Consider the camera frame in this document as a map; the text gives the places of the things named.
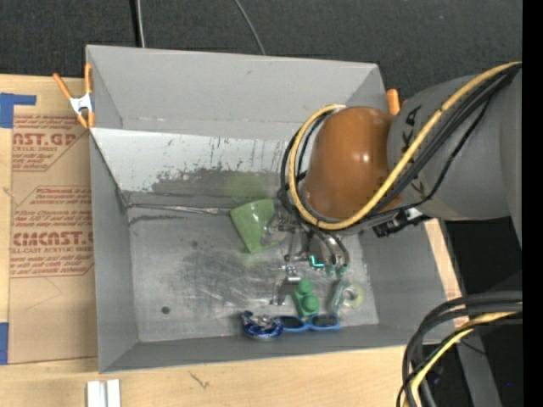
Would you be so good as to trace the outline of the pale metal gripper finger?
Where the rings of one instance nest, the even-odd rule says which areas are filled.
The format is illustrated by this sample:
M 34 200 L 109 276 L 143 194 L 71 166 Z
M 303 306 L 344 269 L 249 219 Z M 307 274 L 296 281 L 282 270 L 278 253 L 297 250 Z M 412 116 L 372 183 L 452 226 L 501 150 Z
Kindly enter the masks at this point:
M 348 288 L 350 288 L 350 286 L 351 282 L 346 279 L 338 281 L 334 284 L 331 298 L 328 301 L 328 310 L 331 313 L 337 314 L 339 312 L 345 301 L 345 292 Z
M 299 285 L 301 276 L 295 265 L 282 265 L 277 273 L 270 304 L 284 305 L 285 300 Z

